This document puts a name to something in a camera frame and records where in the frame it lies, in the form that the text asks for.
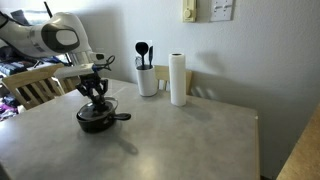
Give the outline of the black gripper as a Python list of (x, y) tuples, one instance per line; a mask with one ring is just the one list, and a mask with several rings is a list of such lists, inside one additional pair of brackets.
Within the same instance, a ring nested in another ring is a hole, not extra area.
[(108, 90), (108, 80), (102, 79), (98, 74), (82, 75), (80, 82), (76, 85), (76, 89), (83, 95), (95, 100), (95, 109), (102, 111), (104, 105), (112, 107), (110, 97), (104, 97)]

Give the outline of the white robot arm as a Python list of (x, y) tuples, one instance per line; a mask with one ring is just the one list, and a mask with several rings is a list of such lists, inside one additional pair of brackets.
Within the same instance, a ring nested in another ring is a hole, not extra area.
[(93, 52), (84, 27), (79, 18), (72, 13), (59, 12), (41, 25), (25, 26), (16, 22), (6, 14), (0, 16), (0, 39), (26, 57), (43, 58), (60, 54), (69, 54), (72, 67), (59, 68), (55, 76), (59, 79), (79, 76), (80, 92), (88, 96), (93, 103), (102, 105), (107, 86), (95, 85), (85, 89), (86, 77), (92, 75), (100, 79), (97, 72), (109, 68), (97, 64), (99, 60), (107, 60), (104, 53)]

